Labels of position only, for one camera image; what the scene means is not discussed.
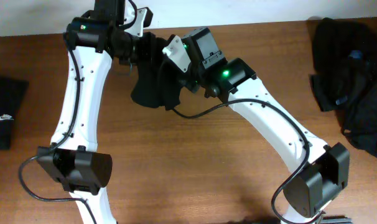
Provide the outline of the black t-shirt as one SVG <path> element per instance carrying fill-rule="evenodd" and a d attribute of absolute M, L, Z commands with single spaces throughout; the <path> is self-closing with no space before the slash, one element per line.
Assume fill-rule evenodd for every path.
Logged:
<path fill-rule="evenodd" d="M 169 43 L 146 32 L 138 43 L 138 80 L 131 92 L 133 102 L 147 107 L 172 110 L 180 104 L 180 72 L 162 53 Z"/>

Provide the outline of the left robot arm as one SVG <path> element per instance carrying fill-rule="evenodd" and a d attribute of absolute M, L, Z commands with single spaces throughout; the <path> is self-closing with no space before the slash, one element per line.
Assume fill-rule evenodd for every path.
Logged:
<path fill-rule="evenodd" d="M 113 160 L 97 151 L 101 96 L 113 58 L 132 64 L 153 13 L 124 1 L 96 1 L 63 33 L 69 71 L 62 112 L 50 146 L 39 147 L 37 162 L 77 203 L 83 223 L 116 223 L 106 186 Z"/>

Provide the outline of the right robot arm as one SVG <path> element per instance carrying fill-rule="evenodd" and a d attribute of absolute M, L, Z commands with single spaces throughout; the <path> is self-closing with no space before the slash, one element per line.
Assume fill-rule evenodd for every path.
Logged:
<path fill-rule="evenodd" d="M 250 123 L 279 154 L 290 172 L 272 195 L 281 223 L 326 223 L 325 208 L 348 185 L 350 153 L 331 146 L 301 125 L 241 58 L 227 60 L 209 28 L 173 37 L 163 49 L 190 90 L 202 87 L 218 98 L 212 109 L 230 107 Z"/>

